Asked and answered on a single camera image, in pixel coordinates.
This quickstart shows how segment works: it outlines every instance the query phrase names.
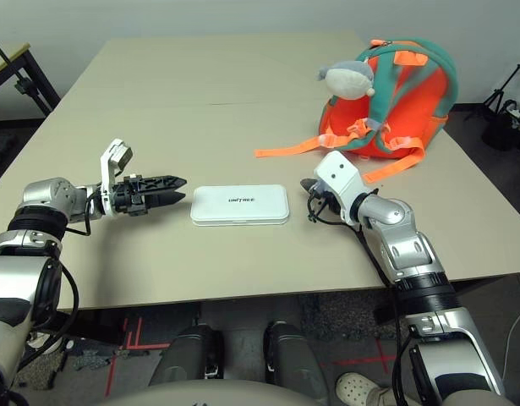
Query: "white box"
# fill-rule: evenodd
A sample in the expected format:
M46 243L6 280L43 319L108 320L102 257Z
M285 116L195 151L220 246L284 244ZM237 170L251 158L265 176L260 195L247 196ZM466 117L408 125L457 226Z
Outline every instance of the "white box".
M201 186L194 191L190 211L198 226L283 224L289 214L280 184Z

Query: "orange backpack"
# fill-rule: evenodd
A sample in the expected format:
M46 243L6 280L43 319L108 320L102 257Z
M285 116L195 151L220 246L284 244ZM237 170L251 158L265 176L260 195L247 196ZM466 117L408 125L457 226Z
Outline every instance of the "orange backpack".
M361 156L399 158L366 173L377 182L423 160L424 148L444 126L457 99L457 74L447 53L423 39L373 40L358 61L374 72L374 95L357 100L333 96L326 103L317 137L257 157L295 155L318 147Z

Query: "gray plush toy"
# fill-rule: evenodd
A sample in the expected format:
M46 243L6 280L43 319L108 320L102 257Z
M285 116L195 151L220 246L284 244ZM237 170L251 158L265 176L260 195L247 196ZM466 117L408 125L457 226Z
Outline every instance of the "gray plush toy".
M374 77L369 64L361 61L338 62L330 68L322 68L318 73L318 80L326 80L327 88L333 95L347 100L373 96Z

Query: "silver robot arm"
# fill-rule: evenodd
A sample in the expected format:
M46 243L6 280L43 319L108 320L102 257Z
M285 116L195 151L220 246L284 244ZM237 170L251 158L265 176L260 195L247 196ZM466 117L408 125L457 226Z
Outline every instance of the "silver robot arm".
M335 197L343 222L361 227L382 279L396 292L410 334L413 374L421 401L441 404L465 389L504 395L504 387L468 310L457 301L429 240L417 231L412 208L365 187L359 171L338 151L315 169L317 181L303 181L316 197Z
M30 331L57 311L61 275L68 277L59 260L64 234L90 235L90 220L104 214L143 215L184 197L175 190L186 181L173 176L130 175L116 183L115 170L122 172L131 157L132 150L114 140L101 157L99 184L76 187L52 178L27 185L8 230L0 234L0 404L7 404L8 388L25 362ZM74 222L85 222L86 230L68 228Z

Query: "person's foot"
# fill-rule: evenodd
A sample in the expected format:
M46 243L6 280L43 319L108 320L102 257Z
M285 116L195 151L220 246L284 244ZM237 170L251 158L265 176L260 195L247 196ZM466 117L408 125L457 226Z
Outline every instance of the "person's foot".
M337 396L348 406L366 406L367 397L373 389L380 387L355 372L348 372L337 379Z

